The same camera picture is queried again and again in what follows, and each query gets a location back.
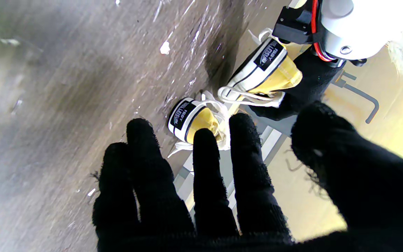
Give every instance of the wooden floor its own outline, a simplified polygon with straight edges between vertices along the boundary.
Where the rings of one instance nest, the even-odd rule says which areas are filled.
[[[107,145],[144,117],[167,156],[171,108],[225,84],[274,2],[0,0],[0,252],[94,251],[90,173]]]

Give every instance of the red wire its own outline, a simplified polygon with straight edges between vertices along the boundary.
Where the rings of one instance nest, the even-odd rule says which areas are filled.
[[[312,34],[317,33],[317,7],[318,7],[318,0],[313,0],[313,6],[312,6],[312,21],[311,21],[311,26],[312,26]],[[320,45],[318,43],[314,43],[313,47],[315,47],[315,51],[318,54],[318,57],[320,59],[324,60],[325,62],[330,62],[330,59],[326,59],[326,57],[323,55],[323,53],[320,50]]]

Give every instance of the small shoe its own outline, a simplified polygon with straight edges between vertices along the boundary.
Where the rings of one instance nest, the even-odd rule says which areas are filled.
[[[228,125],[230,114],[227,107],[215,100],[208,91],[202,93],[201,100],[196,101],[186,97],[180,100],[172,110],[168,128],[181,142],[175,144],[176,149],[168,157],[180,150],[192,150],[195,132],[204,128],[214,134],[219,150],[230,148]],[[218,113],[210,110],[207,104],[211,104]]]
[[[279,107],[285,95],[281,90],[296,86],[303,77],[287,54],[277,38],[268,37],[236,70],[228,85],[219,88],[219,99],[227,103]]]

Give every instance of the sneaker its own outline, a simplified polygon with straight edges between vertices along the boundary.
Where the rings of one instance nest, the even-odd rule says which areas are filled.
[[[296,86],[302,77],[285,46],[268,37],[236,70],[228,85],[219,88],[218,96],[228,103],[279,107],[285,95],[281,90]]]

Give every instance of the black label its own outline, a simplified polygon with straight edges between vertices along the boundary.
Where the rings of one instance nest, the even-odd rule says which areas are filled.
[[[276,40],[271,40],[265,49],[254,60],[254,63],[263,71],[267,70],[268,66],[276,59],[283,51],[284,47]]]
[[[183,128],[184,121],[186,121],[187,116],[194,110],[195,105],[185,101],[175,110],[174,117],[172,118],[171,124],[175,128],[181,130]]]

